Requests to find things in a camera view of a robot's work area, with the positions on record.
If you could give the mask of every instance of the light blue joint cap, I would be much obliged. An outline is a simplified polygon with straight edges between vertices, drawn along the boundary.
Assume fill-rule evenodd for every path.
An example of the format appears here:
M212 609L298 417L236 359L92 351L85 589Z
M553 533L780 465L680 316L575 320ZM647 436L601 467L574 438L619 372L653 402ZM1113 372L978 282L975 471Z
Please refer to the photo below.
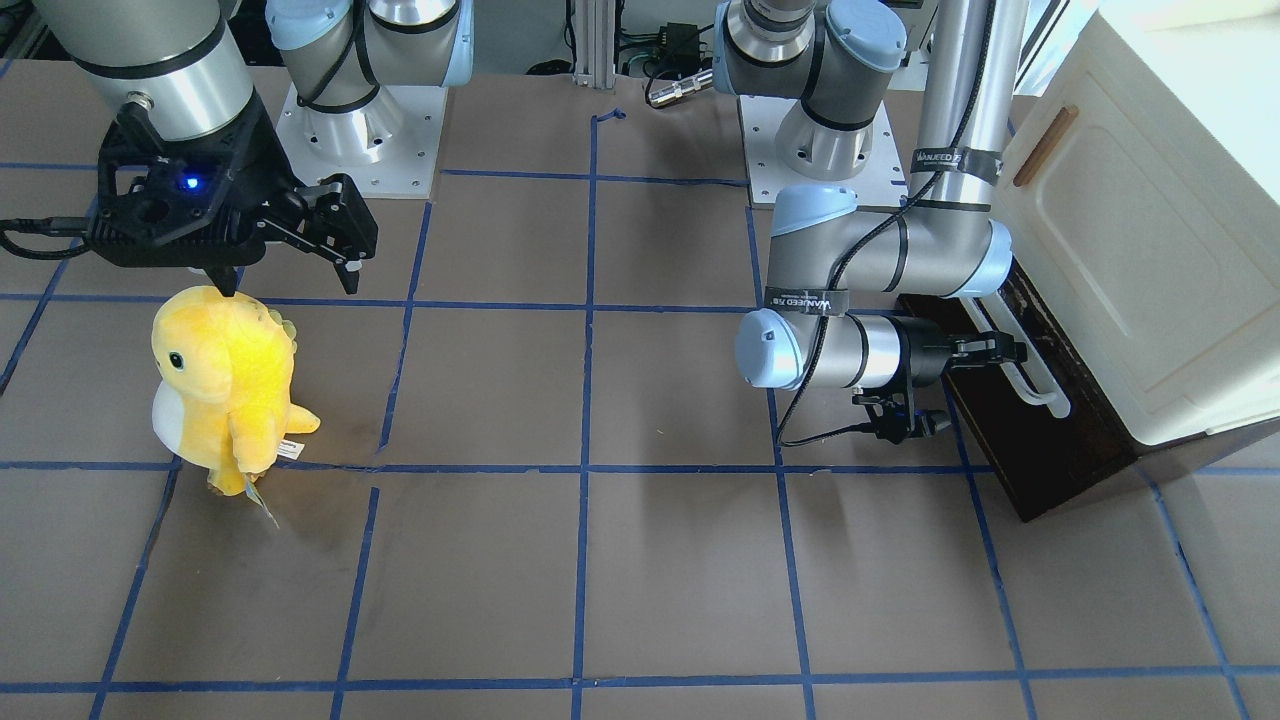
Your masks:
M716 88L716 92L737 95L733 92L733 82L728 77L728 63L724 61L728 53L728 38L724 37L724 13L727 10L727 1L716 6L716 44L713 45L712 51L712 87Z
M906 54L902 20L877 0L831 0L827 27L854 58L882 73L896 70Z
M444 72L442 87L458 87L471 82L475 69L475 12L472 0L458 0L458 32L453 36L453 54L449 55L449 69Z
M737 370L753 387L795 389L804 375L804 355L791 324L773 310L742 316L733 340Z
M803 231L858 210L858 193L838 184L788 184L773 202L773 236Z
M987 246L987 255L960 290L946 297L986 297L1005 284L1005 278L1012 266L1014 236L1009 233L1009 228L991 220L991 245Z
M306 47L351 12L351 0L266 0L266 26L276 50Z

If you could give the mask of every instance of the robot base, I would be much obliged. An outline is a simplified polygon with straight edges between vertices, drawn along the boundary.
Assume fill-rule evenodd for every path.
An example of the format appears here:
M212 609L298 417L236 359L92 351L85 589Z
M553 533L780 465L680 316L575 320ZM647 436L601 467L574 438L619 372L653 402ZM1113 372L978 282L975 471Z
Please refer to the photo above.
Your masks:
M394 152L371 165L335 165L319 158L311 149L298 111L297 88L289 86L284 110L275 123L280 145L302 182L315 183L334 173L346 173L356 181L364 197L424 200L431 196L440 132L444 127L444 104L448 88L387 86L407 118L407 131L397 138Z
M876 111L872 123L870 154L854 177L844 181L818 181L805 177L782 161L773 138L796 100L742 95L739 97L739 117L742 122L742 149L746 154L746 172L751 179L751 205L772 206L778 192L788 184L822 182L847 187L858 193L858 206L869 209L896 209L906 195L897 145L888 126L884 105Z

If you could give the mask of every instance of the grid lines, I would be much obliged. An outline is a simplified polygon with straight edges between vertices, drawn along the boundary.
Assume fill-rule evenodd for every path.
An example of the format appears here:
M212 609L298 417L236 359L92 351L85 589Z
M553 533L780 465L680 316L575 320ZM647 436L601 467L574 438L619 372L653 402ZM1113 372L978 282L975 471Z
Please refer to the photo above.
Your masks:
M0 65L0 79L4 78L5 73L10 69L13 60L5 61ZM511 178L530 178L530 179L570 179L581 181L589 183L589 220L588 220L588 284L586 284L586 299L584 304L520 304L520 302L449 302L449 301L430 301L430 300L417 300L415 297L417 283L420 279L420 273L422 269L424 255L428 242L428 232L430 224L431 204L428 202L424 208L424 215L421 222L421 231L419 236L419 245L415 256L413 272L411 275L410 286L407 288L407 295L404 301L398 300L360 300L360 299L337 299L337 300L324 300L324 299L271 299L262 297L264 302L269 305L314 305L314 306L372 306L372 307L399 307L403 309L403 337L399 354L399 361L397 365L397 372L394 375L393 387L388 395L385 419L383 425L383 433L380 438L380 447L385 447L389 442L392 424L394 420L394 410L398 395L398 387L401 382L401 374L403 372L404 355L407 352L407 343L411 332L412 315L416 309L425 307L462 307L462 309L479 309L479 310L564 310L564 311L585 311L586 320L584 327L585 333L585 351L584 351L584 383L582 383L582 441L581 441L581 459L579 465L333 465L333 464L319 464L319 462L301 462L301 461L282 461L278 466L289 470L300 471L317 471L317 470L347 470L355 473L403 473L403 474L433 474L433 473L449 473L449 474L466 474L466 473L511 473L511 474L524 474L524 473L568 473L579 474L580 478L580 492L579 492L579 532L577 532L577 573L576 573L576 589L575 589L575 633L573 633L573 664L572 673L567 678L463 678L463 679L413 679L413 678L399 678L399 679L374 679L374 680L349 680L347 679L347 673L351 665L351 655L353 651L356 641L356 629L358 624L358 616L361 610L361 598L364 591L365 573L367 570L372 537L375 530L375 520L378 512L379 502L379 489L376 487L370 489L369 510L365 523L365 530L361 543L360 559L357 564L355 587L352 589L351 606L347 615L347 626L343 635L343 648L339 661L338 675L334 680L292 680L292 682L250 682L250 680L201 680L201 682L120 682L114 679L115 665L119 660L123 644L127 638L129 623L132 620L133 609L137 603L138 594L141 592L142 584L145 582L151 551L159 539L160 528L165 514L169 509L170 501L173 498L174 487L177 483L177 475L182 466L180 460L174 459L170 462L101 462L101 461L38 461L38 460L24 460L13 461L0 459L0 470L45 470L45 471L63 471L63 470L90 470L90 471L110 471L110 470L132 470L132 471L166 471L166 479L161 497L159 500L159 506L156 515L152 520L152 525L147 539L143 544L141 557L134 569L133 582L128 593L128 598L122 610L120 621L115 630L110 653L106 659L101 679L99 682L0 682L0 694L86 694L93 696L93 705L90 714L91 720L96 720L102 711L102 706L109 694L113 693L177 693L177 692L224 692L224 693L288 693L288 692L332 692L333 693L333 706L330 717L338 719L342 715L343 697L349 693L367 693L367 692L384 692L384 691L520 691L520 689L558 689L568 691L572 693L572 711L571 720L579 720L581 717L581 697L584 691L591 688L675 688L675 687L740 687L740 685L786 685L786 687L800 687L804 691L805 700L805 714L809 720L815 720L817 711L814 707L813 688L817 685L873 685L873 684L911 684L911 683L1004 683L1004 682L1016 682L1021 688L1021 693L1027 705L1027 714L1030 720L1037 717L1033 692L1030 682L1055 682L1055 680L1076 680L1076 679L1094 679L1094 678L1194 678L1194 676L1222 676L1228 682L1231 697L1236 705L1242 720L1248 720L1249 714L1245 707L1244 700L1240 694L1236 676L1280 676L1280 666L1276 665L1231 665L1226 653L1221 646L1217 633L1213 628L1212 619L1210 616L1208 609L1204 605L1204 600L1201 596L1199 588L1196 583L1196 578L1192 573L1190 565L1183 552L1181 543L1178 536L1178 530L1174 521L1165 506L1164 496L1155 483L1149 482L1152 492L1152 501L1157 505L1160 510L1160 516L1165 523L1169 532L1170 541L1174 547L1174 552L1179 560L1183 569L1188 587L1196 600L1198 611L1204 623L1206 633L1211 638L1215 653L1217 656L1217 665L1181 665L1181 666L1133 666L1133 667L1059 667L1059 669L1027 669L1021 651L1018 643L1018 634L1014 626L1012 615L1010 612L1009 601L1005 594L1004 582L1000 577L1000 568L997 561L997 552L995 541L991 536L989 528L987 527L986 514L982 506L982 498L978 492L975 475L983 473L991 473L989 466L984 465L970 465L969 455L965 448L965 441L963 436L956 432L956 442L960 451L960 465L956 466L874 466L874 465L847 465L847 466L820 466L820 465L787 465L783 460L781 448L774 447L774 462L772 465L596 465L590 462L589 442L590 442L590 400L591 400L591 343L593 343L593 322L595 311L617 311L617 313L705 313L705 314L744 314L754 307L741 307L741 306L643 306L643 305L595 305L594 291L595 291L595 274L594 274L594 258L595 258L595 231L596 231L596 208L595 196L598 183L611 182L611 183L659 183L659 184L675 184L675 186L695 186L695 184L719 184L730 187L746 187L745 181L737 179L724 179L724 178L653 178L653 177L631 177L631 176L604 176L599 174L598 170L598 136L596 129L599 123L618 119L621 120L625 115L620 110L613 113L593 117L591 118L591 155L590 155L590 172L585 174L579 173L521 173L521 172L489 172L489 170L461 170L461 169L444 169L442 174L458 174L458 176L483 176L483 177L511 177ZM1010 132L1014 128L1010 123ZM41 169L41 170L69 170L69 172L92 172L96 170L95 165L79 165L79 164L45 164L45 163L6 163L0 161L0 169ZM748 231L748 241L750 246L750 260L753 270L753 282L755 299L759 304L762 300L762 273L760 263L758 255L758 246L755 238L755 225L751 209L745 208L745 223ZM27 323L22 333L22 338L18 341L9 360L5 365L4 374L0 375L0 393L3 393L4 387L10 382L15 369L18 368L23 350L29 342L32 334L38 327L40 320L44 316L45 310L50 302L141 302L141 304L160 304L166 300L161 296L113 296L113 295L59 295L56 287L63 272L67 266L67 260L59 263L58 269L50 278L45 291L42 293L0 293L0 302L4 301L36 301L37 306L32 313L31 319ZM867 310L865 313L882 314L883 310ZM777 404L774 393L772 391L765 393L771 430L776 436L777 432ZM956 416L955 405L951 397L947 397L948 407L951 410L952 421L959 427L959 418ZM974 670L974 671L945 671L945 673L860 673L860 674L814 674L809 666L808 657L808 643L805 635L805 623L804 611L800 601L800 583L804 580L797 577L796 562L795 562L795 550L794 541L791 537L791 516L787 498L787 474L801 474L801 473L819 473L829 471L835 474L929 474L938 475L943 480L950 480L952 478L959 479L960 477L968 483L970 498L974 507L975 521L978 524L979 532L983 539L983 547L987 553L992 582L997 591L997 597L1001 605L1001 614L1005 620L1006 632L1009 634L1010 651L1014 656L1014 670ZM611 474L611 473L654 473L654 474L701 474L701 473L717 473L717 474L772 474L777 480L778 491L778 520L780 530L783 538L783 548L787 561L787 575L790 584L790 594L792 601L792 615L795 623L795 632L797 639L797 652L799 652L799 674L771 674L771 675L695 675L695 676L669 676L669 675L644 675L644 676L611 676L611 678L588 678L584 673L584 653L585 653L585 598L588 592L586 577L586 552L588 552L588 520L589 520L589 480L590 474ZM1204 475L1280 475L1280 469L1276 468L1207 468L1201 471Z

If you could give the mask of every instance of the velcro strap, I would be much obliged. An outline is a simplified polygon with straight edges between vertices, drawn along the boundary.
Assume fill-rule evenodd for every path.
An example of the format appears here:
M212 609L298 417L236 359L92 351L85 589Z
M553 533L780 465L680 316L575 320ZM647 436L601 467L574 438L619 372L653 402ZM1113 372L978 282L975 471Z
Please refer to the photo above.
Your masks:
M1000 152L995 150L974 150L973 147L919 147L911 155L913 173L934 173L938 170L964 173L989 184L996 184L1000 170L1005 167Z
M778 313L838 318L849 311L849 291L767 287L764 306Z

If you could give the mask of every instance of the wooden handle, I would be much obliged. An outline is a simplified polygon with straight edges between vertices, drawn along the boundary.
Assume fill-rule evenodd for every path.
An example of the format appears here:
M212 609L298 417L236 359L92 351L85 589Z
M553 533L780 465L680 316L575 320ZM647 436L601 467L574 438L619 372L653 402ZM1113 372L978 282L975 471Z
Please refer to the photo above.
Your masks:
M1023 163L1023 167L1018 169L1018 174L1014 176L1014 187L1023 187L1036 179L1044 161L1048 160L1053 149L1062 141L1066 131L1070 129L1071 123L1078 117L1080 117L1080 109L1075 105L1068 105L1057 111L1057 117L1048 124L1048 129L1044 131L1032 154L1027 156L1027 161Z

